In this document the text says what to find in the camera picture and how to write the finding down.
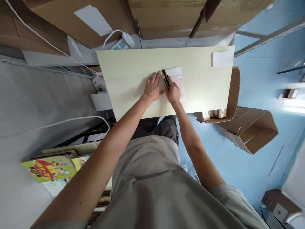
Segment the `white cable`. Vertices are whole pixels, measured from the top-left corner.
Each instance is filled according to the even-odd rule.
[[[71,119],[67,119],[67,120],[64,120],[64,121],[60,121],[60,122],[57,122],[57,123],[53,123],[53,124],[50,124],[50,125],[47,125],[47,126],[42,126],[42,127],[38,127],[38,128],[26,130],[26,131],[23,131],[23,132],[20,132],[20,133],[17,133],[17,134],[2,136],[2,137],[0,137],[0,139],[2,139],[2,138],[8,138],[8,137],[13,137],[13,136],[18,136],[18,135],[20,135],[20,134],[25,134],[25,133],[28,133],[28,132],[30,132],[30,131],[39,130],[39,129],[43,129],[43,128],[47,128],[47,127],[51,127],[51,126],[56,126],[56,125],[62,124],[62,123],[64,123],[64,122],[68,122],[68,121],[72,121],[72,120],[87,119],[87,118],[101,118],[101,119],[103,119],[104,122],[105,122],[105,123],[107,124],[107,126],[108,126],[108,130],[106,131],[106,133],[103,133],[101,136],[106,135],[106,134],[109,132],[110,126],[109,126],[109,124],[107,123],[107,121],[106,121],[103,117],[101,117],[101,116],[87,116],[87,117],[71,118]],[[96,142],[100,137],[98,137],[98,138],[93,142],[95,148],[97,148],[97,146],[95,145],[95,142]]]
[[[104,41],[103,49],[105,48],[105,44],[106,44],[106,42],[108,41],[108,39],[112,36],[112,34],[114,34],[115,32],[118,32],[118,31],[124,33],[122,30],[115,30],[115,31],[113,31],[111,34],[109,34],[109,36],[107,37],[107,39]]]
[[[33,33],[35,33],[37,36],[39,36],[41,39],[43,39],[45,42],[47,42],[49,45],[51,45],[53,48],[55,48],[56,50],[60,51],[61,53],[65,54],[67,57],[70,57],[72,60],[74,60],[75,62],[81,64],[82,66],[88,68],[86,65],[80,63],[79,61],[75,60],[74,58],[72,58],[71,56],[69,56],[68,54],[66,54],[65,52],[61,51],[60,49],[56,48],[54,45],[52,45],[49,41],[47,41],[46,39],[44,39],[42,36],[40,36],[35,30],[33,30],[31,27],[29,27],[17,14],[17,12],[14,10],[14,8],[11,6],[11,4],[9,3],[8,0],[5,0],[6,3],[9,5],[9,7],[11,8],[11,10],[14,12],[14,14],[17,16],[17,18],[22,22],[22,24],[24,24],[27,28],[29,28]]]

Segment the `power strip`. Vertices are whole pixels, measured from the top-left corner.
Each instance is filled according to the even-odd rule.
[[[130,49],[129,45],[122,38],[110,50]]]

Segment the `leg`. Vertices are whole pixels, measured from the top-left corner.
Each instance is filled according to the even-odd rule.
[[[164,119],[162,119],[161,122],[153,129],[150,135],[168,137],[179,145],[179,134],[176,118],[176,115],[165,116]]]
[[[149,133],[157,126],[159,118],[141,119],[131,140],[150,135]]]

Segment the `beige shirt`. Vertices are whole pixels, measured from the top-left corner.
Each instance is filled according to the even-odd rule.
[[[129,142],[115,169],[112,201],[91,229],[255,228],[268,226],[237,188],[208,192],[179,166],[178,147],[162,136]],[[37,228],[83,229],[66,220]]]

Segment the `blue floor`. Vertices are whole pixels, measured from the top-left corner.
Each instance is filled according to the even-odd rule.
[[[305,1],[276,0],[270,10],[264,10],[241,29],[270,34],[305,15]],[[239,35],[236,50],[256,41]],[[296,144],[305,128],[305,114],[287,109],[277,97],[285,88],[305,89],[298,83],[299,71],[277,75],[305,61],[305,28],[265,44],[234,59],[241,71],[239,106],[269,110],[280,134],[255,155],[250,155],[225,138],[215,124],[201,124],[188,114],[211,160],[229,185],[244,193],[250,204],[259,206],[266,190],[276,188],[281,181]],[[284,148],[270,174],[270,170]],[[182,141],[179,143],[180,164],[194,177],[195,170]]]

